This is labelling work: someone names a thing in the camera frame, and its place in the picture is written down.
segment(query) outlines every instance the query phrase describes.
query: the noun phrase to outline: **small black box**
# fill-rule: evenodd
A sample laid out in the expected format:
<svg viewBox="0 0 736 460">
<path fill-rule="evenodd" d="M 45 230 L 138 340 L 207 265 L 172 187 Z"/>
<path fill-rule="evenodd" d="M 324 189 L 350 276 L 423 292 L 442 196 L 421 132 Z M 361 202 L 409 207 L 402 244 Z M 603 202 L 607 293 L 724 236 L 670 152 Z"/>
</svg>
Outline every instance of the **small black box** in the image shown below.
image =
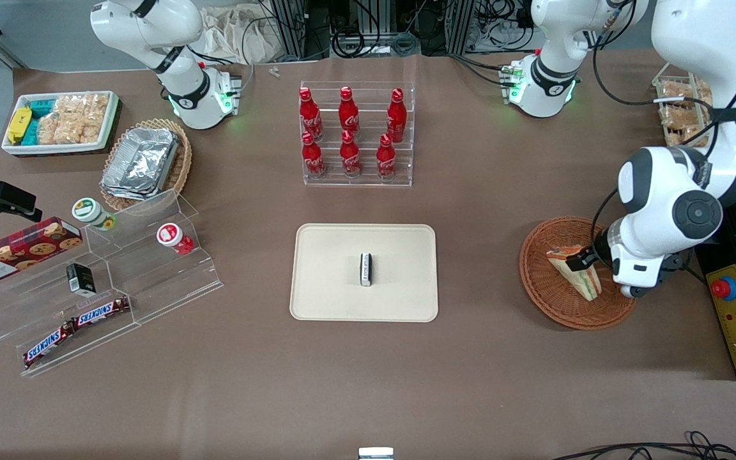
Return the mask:
<svg viewBox="0 0 736 460">
<path fill-rule="evenodd" d="M 96 294 L 96 283 L 93 281 L 93 271 L 84 265 L 67 265 L 67 282 L 70 283 L 70 292 L 81 297 L 92 297 Z"/>
</svg>

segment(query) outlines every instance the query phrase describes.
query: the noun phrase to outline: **foil container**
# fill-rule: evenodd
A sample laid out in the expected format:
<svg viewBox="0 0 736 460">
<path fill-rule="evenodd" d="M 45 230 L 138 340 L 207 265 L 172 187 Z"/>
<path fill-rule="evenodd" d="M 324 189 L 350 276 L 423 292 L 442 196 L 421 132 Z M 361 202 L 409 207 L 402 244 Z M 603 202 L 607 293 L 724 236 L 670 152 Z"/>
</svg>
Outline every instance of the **foil container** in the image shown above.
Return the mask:
<svg viewBox="0 0 736 460">
<path fill-rule="evenodd" d="M 161 192 L 172 168 L 178 134 L 169 129 L 134 128 L 123 138 L 100 186 L 112 196 L 145 200 Z"/>
</svg>

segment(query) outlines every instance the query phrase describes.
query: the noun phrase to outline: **cookie box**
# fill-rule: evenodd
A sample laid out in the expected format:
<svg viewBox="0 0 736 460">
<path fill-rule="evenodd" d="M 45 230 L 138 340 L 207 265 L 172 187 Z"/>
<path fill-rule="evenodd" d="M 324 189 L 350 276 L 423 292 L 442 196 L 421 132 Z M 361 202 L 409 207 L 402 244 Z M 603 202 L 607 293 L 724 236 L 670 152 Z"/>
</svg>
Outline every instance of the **cookie box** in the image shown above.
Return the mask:
<svg viewBox="0 0 736 460">
<path fill-rule="evenodd" d="M 101 150 L 104 149 L 110 140 L 112 130 L 114 128 L 114 119 L 119 108 L 119 97 L 113 91 L 78 91 L 78 93 L 44 93 L 44 94 L 24 94 L 19 96 L 13 107 L 13 113 L 8 119 L 8 123 L 15 115 L 18 109 L 23 107 L 29 107 L 30 102 L 43 101 L 49 99 L 58 99 L 61 96 L 84 96 L 87 93 L 105 93 L 110 96 L 107 102 L 106 112 L 104 114 L 104 121 L 98 134 L 98 140 L 96 142 L 86 143 L 71 143 L 71 144 L 50 144 L 50 145 L 36 145 L 36 146 L 23 146 L 14 145 L 9 139 L 6 133 L 2 138 L 2 150 L 13 155 L 13 157 L 62 157 L 62 155 L 82 155 L 86 153 L 103 153 Z"/>
<path fill-rule="evenodd" d="M 0 279 L 82 243 L 81 232 L 57 217 L 0 239 Z"/>
</svg>

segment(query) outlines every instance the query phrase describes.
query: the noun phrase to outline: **brown tabletop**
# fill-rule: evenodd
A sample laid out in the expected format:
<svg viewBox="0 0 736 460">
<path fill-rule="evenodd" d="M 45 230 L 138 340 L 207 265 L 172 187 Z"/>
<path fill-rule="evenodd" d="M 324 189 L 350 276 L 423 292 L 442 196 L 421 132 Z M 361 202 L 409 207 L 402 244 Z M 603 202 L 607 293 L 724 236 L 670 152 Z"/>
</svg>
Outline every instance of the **brown tabletop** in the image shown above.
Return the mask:
<svg viewBox="0 0 736 460">
<path fill-rule="evenodd" d="M 490 62 L 514 56 L 490 56 Z M 650 96 L 653 50 L 605 52 L 628 99 Z M 706 289 L 678 274 L 624 323 L 573 332 L 532 305 L 517 258 L 535 224 L 591 216 L 623 160 L 662 145 L 654 107 L 607 99 L 585 63 L 569 105 L 532 119 L 448 58 L 258 67 L 240 115 L 194 147 L 184 195 L 225 286 L 37 378 L 0 346 L 0 458 L 547 458 L 605 443 L 683 439 L 736 447 L 736 382 Z M 297 88 L 310 81 L 417 85 L 414 187 L 303 185 Z M 149 71 L 15 73 L 15 94 L 110 89 L 119 130 L 172 118 Z M 17 159 L 0 180 L 70 218 L 99 196 L 104 155 Z M 602 216 L 622 213 L 616 202 Z M 429 224 L 432 323 L 315 323 L 289 314 L 295 232 L 306 222 Z M 0 236 L 26 227 L 0 215 Z"/>
</svg>

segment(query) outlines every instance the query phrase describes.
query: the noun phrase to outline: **acrylic bottle rack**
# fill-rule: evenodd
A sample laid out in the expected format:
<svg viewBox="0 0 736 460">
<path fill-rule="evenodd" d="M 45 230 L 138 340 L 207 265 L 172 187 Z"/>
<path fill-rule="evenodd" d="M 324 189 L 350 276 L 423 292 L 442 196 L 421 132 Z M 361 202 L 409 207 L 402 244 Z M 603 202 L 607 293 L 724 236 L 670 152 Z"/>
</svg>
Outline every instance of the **acrylic bottle rack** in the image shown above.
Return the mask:
<svg viewBox="0 0 736 460">
<path fill-rule="evenodd" d="M 414 113 L 417 92 L 412 82 L 337 82 L 303 81 L 301 86 L 312 90 L 312 97 L 319 106 L 322 117 L 323 137 L 318 141 L 322 150 L 327 171 L 324 178 L 314 180 L 309 177 L 299 152 L 303 143 L 298 137 L 298 157 L 303 164 L 303 181 L 307 186 L 356 186 L 356 187 L 410 187 L 414 178 Z M 339 90 L 350 86 L 353 101 L 360 110 L 360 133 L 356 145 L 360 148 L 362 175 L 347 178 L 342 169 L 339 146 L 342 143 L 342 129 L 339 125 Z M 402 142 L 394 143 L 397 152 L 396 175 L 384 183 L 377 175 L 376 151 L 380 148 L 380 136 L 388 128 L 388 105 L 391 103 L 391 90 L 401 88 L 403 102 L 408 116 Z M 299 123 L 300 134 L 303 123 Z"/>
<path fill-rule="evenodd" d="M 109 232 L 84 227 L 87 244 L 0 280 L 0 343 L 17 349 L 14 369 L 23 369 L 23 353 L 64 321 L 123 295 L 127 311 L 73 333 L 22 375 L 36 376 L 221 288 L 192 224 L 196 215 L 186 199 L 169 190 L 115 213 Z M 192 237 L 192 252 L 179 256 L 158 243 L 155 233 L 166 222 Z M 85 299 L 70 292 L 66 267 L 73 263 L 93 271 L 97 295 Z"/>
</svg>

